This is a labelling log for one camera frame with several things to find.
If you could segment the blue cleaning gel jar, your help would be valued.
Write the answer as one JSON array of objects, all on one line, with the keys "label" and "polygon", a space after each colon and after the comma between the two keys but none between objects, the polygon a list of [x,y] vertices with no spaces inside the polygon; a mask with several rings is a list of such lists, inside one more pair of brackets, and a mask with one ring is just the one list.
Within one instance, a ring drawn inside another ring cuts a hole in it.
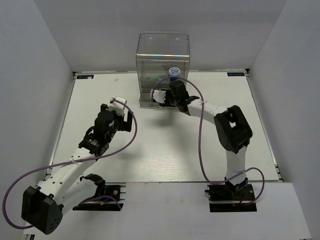
[{"label": "blue cleaning gel jar", "polygon": [[179,79],[181,70],[179,67],[173,66],[168,70],[169,81],[174,82]]}]

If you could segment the clear plastic drawer organizer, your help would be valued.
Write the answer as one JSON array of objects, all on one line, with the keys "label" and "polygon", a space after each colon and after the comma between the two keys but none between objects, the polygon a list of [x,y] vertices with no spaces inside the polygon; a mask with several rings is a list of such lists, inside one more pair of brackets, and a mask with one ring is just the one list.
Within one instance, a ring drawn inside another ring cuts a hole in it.
[{"label": "clear plastic drawer organizer", "polygon": [[[189,35],[179,32],[145,31],[139,35],[135,61],[139,85],[139,105],[143,108],[159,108],[152,102],[150,91],[168,90],[169,69],[178,67],[180,77],[186,79],[190,69]],[[147,77],[160,76],[160,81],[148,81]]]}]

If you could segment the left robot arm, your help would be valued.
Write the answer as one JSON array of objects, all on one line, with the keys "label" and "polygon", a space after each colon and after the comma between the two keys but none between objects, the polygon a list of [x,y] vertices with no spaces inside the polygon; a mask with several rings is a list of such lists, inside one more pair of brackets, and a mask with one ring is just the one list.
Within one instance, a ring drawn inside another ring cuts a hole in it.
[{"label": "left robot arm", "polygon": [[115,134],[130,132],[137,121],[127,100],[112,98],[102,104],[94,125],[85,133],[74,154],[66,162],[57,163],[57,172],[49,179],[29,186],[22,195],[21,217],[45,235],[57,229],[63,216],[87,199],[105,198],[105,180],[84,172],[105,156]]}]

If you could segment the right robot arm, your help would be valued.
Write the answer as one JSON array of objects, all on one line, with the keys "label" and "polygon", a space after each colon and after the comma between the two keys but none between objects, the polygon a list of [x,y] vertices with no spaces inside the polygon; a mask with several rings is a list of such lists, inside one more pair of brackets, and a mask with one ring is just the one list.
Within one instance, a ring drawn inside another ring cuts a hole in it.
[{"label": "right robot arm", "polygon": [[[219,107],[205,102],[200,95],[189,95],[181,80],[171,82],[169,89],[151,90],[150,98],[162,107],[175,107],[181,113],[200,118],[198,157],[205,180],[212,185],[225,184],[226,195],[233,200],[242,196],[248,185],[245,161],[253,131],[240,107]],[[223,181],[210,181],[205,173],[201,151],[203,121],[215,126],[219,143],[225,149],[227,171]]]}]

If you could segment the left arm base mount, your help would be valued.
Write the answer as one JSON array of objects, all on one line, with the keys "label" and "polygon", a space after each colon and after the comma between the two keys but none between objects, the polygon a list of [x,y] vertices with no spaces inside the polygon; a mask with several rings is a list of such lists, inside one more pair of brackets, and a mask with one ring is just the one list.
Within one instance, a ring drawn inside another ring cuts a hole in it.
[{"label": "left arm base mount", "polygon": [[94,196],[95,199],[75,206],[73,211],[87,212],[119,212],[125,203],[126,183],[106,183],[104,194]]}]

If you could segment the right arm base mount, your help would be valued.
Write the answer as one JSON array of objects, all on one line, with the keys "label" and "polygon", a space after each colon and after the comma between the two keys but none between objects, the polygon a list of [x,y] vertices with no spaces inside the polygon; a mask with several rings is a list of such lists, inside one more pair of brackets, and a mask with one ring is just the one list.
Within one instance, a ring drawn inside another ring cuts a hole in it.
[{"label": "right arm base mount", "polygon": [[209,200],[211,213],[249,213],[257,212],[253,186],[248,184],[244,189],[233,195],[226,185],[208,185],[204,190]]}]

